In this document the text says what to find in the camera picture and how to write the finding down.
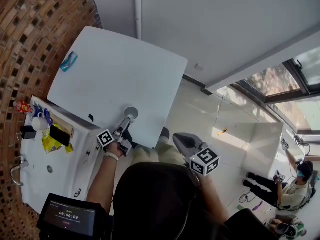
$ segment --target watch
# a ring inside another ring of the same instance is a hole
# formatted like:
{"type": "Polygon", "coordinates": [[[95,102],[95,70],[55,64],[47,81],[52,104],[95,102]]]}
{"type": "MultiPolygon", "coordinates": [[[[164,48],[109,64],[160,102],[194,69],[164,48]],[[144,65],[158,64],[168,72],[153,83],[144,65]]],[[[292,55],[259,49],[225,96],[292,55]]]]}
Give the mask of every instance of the watch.
{"type": "Polygon", "coordinates": [[[115,159],[116,161],[119,161],[119,157],[117,157],[115,154],[112,154],[110,152],[106,152],[104,155],[106,157],[111,157],[111,158],[115,159]]]}

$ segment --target blue mask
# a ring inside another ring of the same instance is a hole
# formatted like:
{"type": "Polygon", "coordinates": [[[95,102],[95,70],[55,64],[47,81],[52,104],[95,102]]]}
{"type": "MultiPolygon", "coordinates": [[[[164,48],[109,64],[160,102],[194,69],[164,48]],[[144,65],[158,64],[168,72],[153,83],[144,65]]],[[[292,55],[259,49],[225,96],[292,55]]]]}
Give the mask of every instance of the blue mask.
{"type": "Polygon", "coordinates": [[[297,173],[296,173],[296,175],[298,176],[298,177],[304,177],[304,174],[301,172],[301,171],[297,171],[297,173]]]}

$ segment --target glass pane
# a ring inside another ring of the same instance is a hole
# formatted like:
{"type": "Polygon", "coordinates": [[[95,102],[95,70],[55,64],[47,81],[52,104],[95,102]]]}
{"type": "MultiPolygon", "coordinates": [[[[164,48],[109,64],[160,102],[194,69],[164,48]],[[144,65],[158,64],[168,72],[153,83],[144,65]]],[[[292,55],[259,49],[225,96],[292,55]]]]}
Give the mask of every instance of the glass pane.
{"type": "Polygon", "coordinates": [[[275,104],[298,130],[320,130],[320,96],[275,104]]]}
{"type": "Polygon", "coordinates": [[[244,79],[249,85],[265,96],[299,90],[296,80],[283,64],[269,67],[266,70],[244,79]]]}
{"type": "Polygon", "coordinates": [[[320,47],[295,58],[303,67],[301,70],[310,86],[320,84],[320,47]]]}

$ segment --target beige pants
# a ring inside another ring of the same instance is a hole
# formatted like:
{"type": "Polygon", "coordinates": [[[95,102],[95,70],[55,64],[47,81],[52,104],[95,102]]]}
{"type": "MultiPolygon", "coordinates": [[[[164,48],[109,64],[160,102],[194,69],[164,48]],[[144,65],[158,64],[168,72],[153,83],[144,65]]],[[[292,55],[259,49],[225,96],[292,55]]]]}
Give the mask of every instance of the beige pants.
{"type": "Polygon", "coordinates": [[[167,163],[183,166],[186,162],[183,155],[171,145],[158,141],[155,149],[137,146],[133,151],[130,166],[143,162],[167,163]]]}

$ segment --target shoe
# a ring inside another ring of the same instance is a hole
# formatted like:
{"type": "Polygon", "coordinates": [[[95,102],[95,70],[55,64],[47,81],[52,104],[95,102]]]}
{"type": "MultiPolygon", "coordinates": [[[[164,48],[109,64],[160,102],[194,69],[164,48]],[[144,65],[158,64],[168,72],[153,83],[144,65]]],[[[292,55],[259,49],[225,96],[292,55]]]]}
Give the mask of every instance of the shoe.
{"type": "Polygon", "coordinates": [[[244,180],[242,181],[242,185],[244,185],[245,187],[250,188],[250,187],[251,187],[251,185],[252,185],[252,183],[251,183],[251,182],[249,182],[248,180],[244,179],[244,180]]]}
{"type": "Polygon", "coordinates": [[[256,180],[256,175],[255,174],[253,174],[252,172],[248,172],[247,174],[246,174],[246,177],[248,178],[248,179],[250,179],[250,180],[256,180]]]}
{"type": "Polygon", "coordinates": [[[167,128],[163,127],[162,132],[160,134],[159,142],[168,144],[169,138],[170,138],[170,131],[167,128]]]}

